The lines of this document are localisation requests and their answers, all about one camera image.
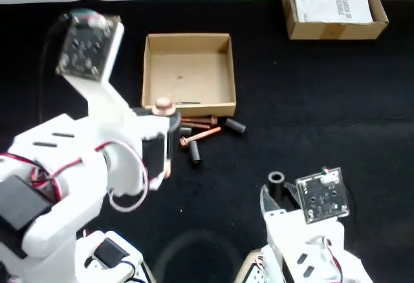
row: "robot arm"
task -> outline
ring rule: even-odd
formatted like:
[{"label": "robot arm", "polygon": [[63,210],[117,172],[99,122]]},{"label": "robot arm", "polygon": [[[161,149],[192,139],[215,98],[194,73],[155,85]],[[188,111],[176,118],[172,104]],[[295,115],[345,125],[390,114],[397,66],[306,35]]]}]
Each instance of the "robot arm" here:
[{"label": "robot arm", "polygon": [[[180,115],[165,102],[132,110],[109,83],[124,32],[117,17],[70,19],[56,71],[87,100],[88,117],[60,115],[1,154],[0,261],[28,283],[121,283],[143,275],[142,254],[114,232],[78,241],[76,232],[99,215],[107,191],[116,210],[129,212],[161,185]],[[114,201],[124,194],[140,196],[124,208]]]},{"label": "robot arm", "polygon": [[[281,207],[286,190],[300,209]],[[338,217],[349,215],[349,207],[340,168],[297,179],[296,186],[272,172],[269,185],[261,189],[260,205],[268,245],[236,282],[372,283],[361,260],[343,247]]]}]

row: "black cloth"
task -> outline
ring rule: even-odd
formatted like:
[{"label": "black cloth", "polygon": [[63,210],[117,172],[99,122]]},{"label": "black cloth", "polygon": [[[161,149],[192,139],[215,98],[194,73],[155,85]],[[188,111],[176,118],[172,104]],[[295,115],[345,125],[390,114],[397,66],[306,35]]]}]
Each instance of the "black cloth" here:
[{"label": "black cloth", "polygon": [[[125,36],[111,82],[139,106],[145,37],[229,32],[243,137],[199,143],[202,165],[179,151],[173,175],[130,214],[105,201],[90,230],[114,230],[139,248],[159,282],[231,282],[265,244],[259,189],[273,170],[287,180],[341,166],[357,205],[355,253],[375,282],[413,282],[414,8],[385,0],[391,24],[377,41],[289,41],[280,1],[128,1],[0,6],[1,148],[36,125],[42,39],[70,8],[119,14]],[[44,117],[86,114],[82,97],[55,76],[51,46]],[[352,219],[345,220],[347,246]]]}]

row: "cardboard box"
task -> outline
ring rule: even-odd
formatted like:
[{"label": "cardboard box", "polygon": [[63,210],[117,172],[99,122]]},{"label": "cardboard box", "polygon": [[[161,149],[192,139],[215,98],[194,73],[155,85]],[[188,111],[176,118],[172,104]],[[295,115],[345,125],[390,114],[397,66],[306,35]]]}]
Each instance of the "cardboard box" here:
[{"label": "cardboard box", "polygon": [[388,26],[381,0],[368,0],[373,22],[320,23],[299,22],[295,0],[282,0],[289,39],[292,40],[373,40]]},{"label": "cardboard box", "polygon": [[142,106],[158,97],[174,103],[183,116],[233,116],[235,84],[229,34],[150,34],[144,53]]}]

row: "black rubber cylinder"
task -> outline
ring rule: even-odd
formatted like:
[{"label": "black rubber cylinder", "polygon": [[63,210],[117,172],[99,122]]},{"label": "black rubber cylinder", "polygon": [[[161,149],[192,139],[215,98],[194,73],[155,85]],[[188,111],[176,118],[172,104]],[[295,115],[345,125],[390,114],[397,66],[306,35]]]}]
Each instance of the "black rubber cylinder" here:
[{"label": "black rubber cylinder", "polygon": [[272,196],[276,203],[283,201],[283,182],[285,181],[285,175],[283,173],[275,171],[268,175],[268,187],[269,194]]},{"label": "black rubber cylinder", "polygon": [[193,130],[190,127],[187,127],[187,126],[180,127],[180,134],[182,136],[191,136],[192,133],[193,133]]},{"label": "black rubber cylinder", "polygon": [[199,164],[201,162],[199,147],[196,141],[188,143],[188,149],[190,151],[190,158],[192,163]]},{"label": "black rubber cylinder", "polygon": [[246,131],[246,126],[244,124],[241,124],[240,122],[231,118],[227,118],[224,124],[227,128],[230,128],[231,130],[236,131],[240,134],[243,134]]}]

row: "copper screw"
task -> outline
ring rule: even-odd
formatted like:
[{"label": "copper screw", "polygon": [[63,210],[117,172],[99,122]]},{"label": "copper screw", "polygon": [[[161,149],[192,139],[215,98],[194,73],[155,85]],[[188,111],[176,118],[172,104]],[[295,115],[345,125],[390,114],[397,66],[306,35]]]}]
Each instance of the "copper screw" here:
[{"label": "copper screw", "polygon": [[197,141],[199,139],[202,139],[204,137],[207,137],[207,136],[209,136],[211,134],[214,134],[214,133],[217,133],[219,131],[221,131],[221,128],[218,126],[214,129],[204,131],[204,132],[198,133],[196,135],[193,135],[193,136],[190,136],[190,137],[187,137],[187,138],[181,137],[180,138],[180,144],[181,144],[182,147],[187,147],[189,142]]},{"label": "copper screw", "polygon": [[192,128],[199,128],[199,129],[210,129],[210,126],[207,124],[199,124],[199,123],[192,123],[192,122],[181,122],[181,126],[191,126]]},{"label": "copper screw", "polygon": [[207,123],[211,126],[217,125],[217,116],[211,117],[204,117],[204,118],[189,118],[189,117],[182,117],[182,122],[194,122],[194,123]]},{"label": "copper screw", "polygon": [[156,116],[171,116],[175,112],[175,105],[168,97],[159,97],[155,101],[152,112]]}]

